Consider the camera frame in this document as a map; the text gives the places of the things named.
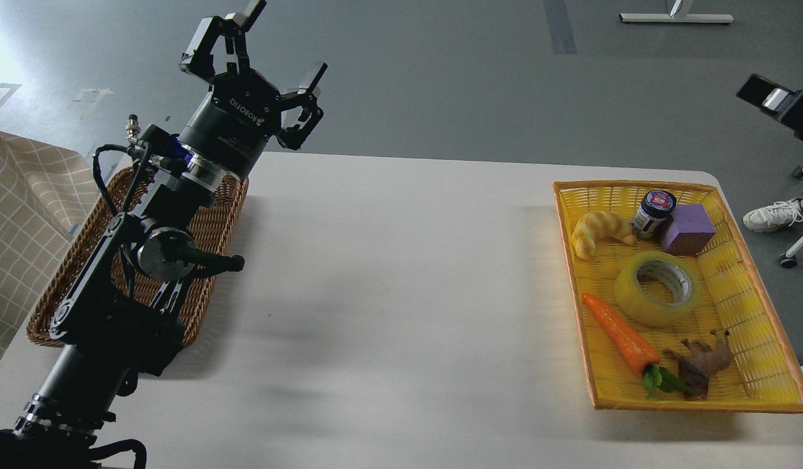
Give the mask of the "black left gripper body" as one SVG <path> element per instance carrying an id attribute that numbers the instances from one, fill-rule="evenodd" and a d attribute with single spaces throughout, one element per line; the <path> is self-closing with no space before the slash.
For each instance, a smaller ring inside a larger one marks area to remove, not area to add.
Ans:
<path id="1" fill-rule="evenodd" d="M 279 90 L 253 68 L 214 76 L 190 121 L 182 145 L 237 179 L 246 179 L 268 140 L 279 129 L 272 105 Z"/>

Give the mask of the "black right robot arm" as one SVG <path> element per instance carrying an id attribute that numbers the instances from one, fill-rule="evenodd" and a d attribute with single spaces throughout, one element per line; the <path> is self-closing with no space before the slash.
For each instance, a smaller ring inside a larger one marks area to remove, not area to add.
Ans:
<path id="1" fill-rule="evenodd" d="M 803 89 L 787 89 L 779 83 L 751 74 L 736 97 L 794 132 L 803 141 Z"/>

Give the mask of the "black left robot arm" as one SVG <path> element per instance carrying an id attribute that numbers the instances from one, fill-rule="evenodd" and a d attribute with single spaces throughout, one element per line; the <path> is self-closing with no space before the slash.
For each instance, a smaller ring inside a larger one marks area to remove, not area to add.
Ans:
<path id="1" fill-rule="evenodd" d="M 248 178 L 270 139 L 300 149 L 323 117 L 316 87 L 326 63 L 287 93 L 250 66 L 246 35 L 265 6 L 201 20 L 180 69 L 209 90 L 180 134 L 142 133 L 131 118 L 127 146 L 97 149 L 131 157 L 132 181 L 116 205 L 94 174 L 111 218 L 50 321 L 62 353 L 14 427 L 0 430 L 0 468 L 100 468 L 122 452 L 146 467 L 140 440 L 97 446 L 96 433 L 115 421 L 116 397 L 134 393 L 141 374 L 160 376 L 181 351 L 193 282 L 244 268 L 240 255 L 196 246 L 191 221 L 226 177 Z"/>

